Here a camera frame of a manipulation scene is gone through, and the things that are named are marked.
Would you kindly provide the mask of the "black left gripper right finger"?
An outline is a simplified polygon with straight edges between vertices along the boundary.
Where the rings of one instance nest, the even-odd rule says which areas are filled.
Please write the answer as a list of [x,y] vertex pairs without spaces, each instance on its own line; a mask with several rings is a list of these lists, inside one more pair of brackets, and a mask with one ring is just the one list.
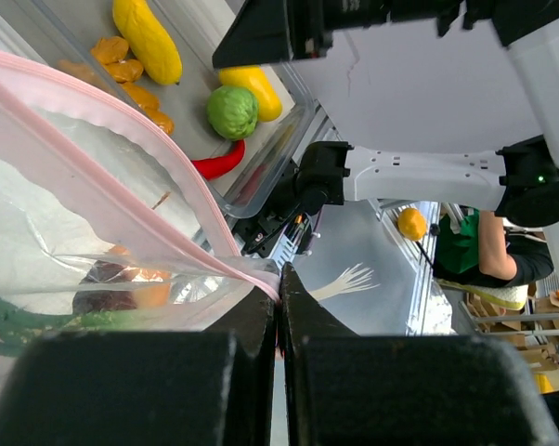
[[558,445],[527,364],[480,335],[362,336],[281,273],[292,445]]

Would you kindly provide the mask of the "clear pink zip top bag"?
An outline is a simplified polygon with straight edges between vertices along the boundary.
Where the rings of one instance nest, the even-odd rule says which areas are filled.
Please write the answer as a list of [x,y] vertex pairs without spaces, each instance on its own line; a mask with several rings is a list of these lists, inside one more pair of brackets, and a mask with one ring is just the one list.
[[[74,314],[96,260],[172,274],[167,304]],[[241,256],[184,152],[148,118],[44,64],[0,51],[0,392],[57,332],[200,330],[274,267]]]

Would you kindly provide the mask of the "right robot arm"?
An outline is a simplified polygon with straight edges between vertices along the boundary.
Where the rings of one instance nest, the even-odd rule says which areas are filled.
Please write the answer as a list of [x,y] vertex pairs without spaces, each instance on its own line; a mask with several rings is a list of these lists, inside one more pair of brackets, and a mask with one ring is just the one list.
[[311,144],[293,185],[326,188],[332,203],[370,199],[456,203],[517,226],[559,223],[559,1],[248,1],[212,56],[217,69],[320,59],[337,30],[454,20],[489,21],[539,124],[540,135],[495,151],[410,153]]

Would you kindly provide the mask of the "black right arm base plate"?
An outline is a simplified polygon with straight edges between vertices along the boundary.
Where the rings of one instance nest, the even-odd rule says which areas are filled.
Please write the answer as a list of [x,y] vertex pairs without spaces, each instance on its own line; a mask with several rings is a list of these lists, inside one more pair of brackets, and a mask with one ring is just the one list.
[[322,207],[322,204],[289,203],[281,209],[279,205],[268,203],[256,215],[239,219],[232,233],[242,242],[240,253],[268,257],[281,233],[294,227],[299,216],[302,219],[315,216]]

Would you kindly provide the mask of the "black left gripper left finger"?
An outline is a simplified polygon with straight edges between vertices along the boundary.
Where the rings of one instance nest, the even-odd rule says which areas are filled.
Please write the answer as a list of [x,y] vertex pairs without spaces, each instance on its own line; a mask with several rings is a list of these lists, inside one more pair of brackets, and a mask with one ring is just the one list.
[[42,337],[0,394],[0,445],[266,445],[275,340],[259,289],[200,332]]

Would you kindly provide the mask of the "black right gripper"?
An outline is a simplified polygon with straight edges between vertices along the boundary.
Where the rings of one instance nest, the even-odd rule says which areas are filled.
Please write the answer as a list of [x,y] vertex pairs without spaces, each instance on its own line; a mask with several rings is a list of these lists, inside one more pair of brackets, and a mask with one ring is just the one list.
[[249,0],[214,51],[212,63],[219,70],[324,58],[335,31],[390,22],[433,20],[441,38],[458,17],[465,31],[490,19],[494,5],[458,0]]

